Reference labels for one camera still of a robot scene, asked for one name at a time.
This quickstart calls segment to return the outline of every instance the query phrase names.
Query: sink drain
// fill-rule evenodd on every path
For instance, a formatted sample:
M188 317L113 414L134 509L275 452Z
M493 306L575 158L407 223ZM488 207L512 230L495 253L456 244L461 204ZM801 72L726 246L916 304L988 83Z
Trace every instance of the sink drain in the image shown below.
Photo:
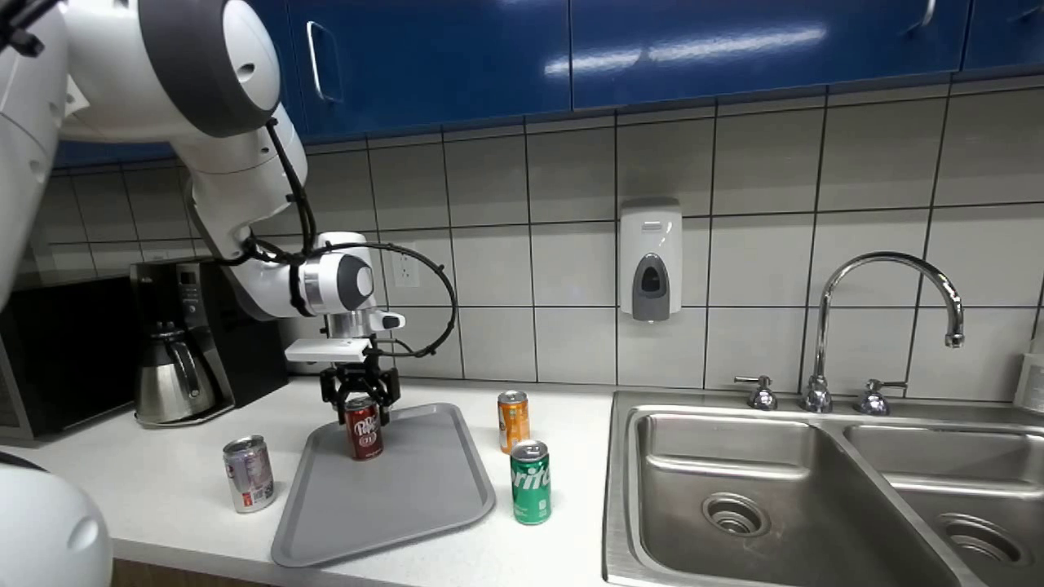
M1024 548L1019 542L1012 542L1008 534L1000 534L997 526L992 526L988 517L980 517L980 515L945 512L943 534L948 543L971 551L980 558L992 558L992 559L1004 559L1004 564L1024 559Z
M762 515L762 509L742 493L707 496L704 515L713 528L737 539L762 534L771 528L771 517Z

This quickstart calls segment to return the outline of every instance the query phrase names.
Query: stainless steel sink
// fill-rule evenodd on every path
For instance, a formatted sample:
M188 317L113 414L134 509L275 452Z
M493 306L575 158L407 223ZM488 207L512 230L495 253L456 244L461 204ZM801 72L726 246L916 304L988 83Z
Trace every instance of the stainless steel sink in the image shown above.
M858 422L848 440L986 583L1044 583L1041 433Z
M872 421L615 394L605 578L1044 583L1044 416L909 414ZM980 428L945 428L953 414Z

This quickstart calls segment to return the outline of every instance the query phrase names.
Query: orange soda can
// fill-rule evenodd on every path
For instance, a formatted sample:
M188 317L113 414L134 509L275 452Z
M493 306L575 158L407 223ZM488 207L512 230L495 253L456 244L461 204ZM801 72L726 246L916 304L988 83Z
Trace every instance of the orange soda can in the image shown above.
M498 409L498 451L512 452L517 444L522 444L530 435L530 397L524 390L501 390L495 397L495 409Z

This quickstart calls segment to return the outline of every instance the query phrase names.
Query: white countertop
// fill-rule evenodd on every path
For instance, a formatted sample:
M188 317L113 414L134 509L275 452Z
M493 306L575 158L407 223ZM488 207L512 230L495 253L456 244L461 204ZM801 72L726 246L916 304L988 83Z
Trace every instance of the white countertop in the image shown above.
M495 444L495 390L403 384L394 404L448 400L461 406L495 488L495 512L452 534L318 571L279 571L269 558L302 444L332 421L318 379L296 379L202 428L141 431L129 414L122 414L47 446L4 451L82 487L105 512L118 558L127 559L302 587L605 583L600 515L613 397L530 390L532 433L552 446L555 500L555 515L530 528L512 517L508 458ZM223 446L246 433L263 433L279 482L278 502L254 515L235 515L223 467Z

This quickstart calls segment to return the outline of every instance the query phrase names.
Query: chrome faucet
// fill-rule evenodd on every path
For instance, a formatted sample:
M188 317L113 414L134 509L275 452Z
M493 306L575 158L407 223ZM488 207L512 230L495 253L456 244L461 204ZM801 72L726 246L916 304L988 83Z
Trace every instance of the chrome faucet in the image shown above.
M958 344L965 339L965 306L953 285L953 279L931 260L915 257L915 253L899 253L899 250L872 250L872 253L858 253L850 260L846 260L821 285L821 300L820 300L820 343L816 343L816 370L809 379L809 388L801 390L801 404L805 409L833 409L828 400L828 384L826 384L826 319L828 319L828 300L840 285L840 279L846 279L856 266L862 265L876 265L876 260L892 260L892 265L904 265L915 266L921 272L928 272L936 289L945 300L945 313L948 313L948 330L945 330L945 344Z

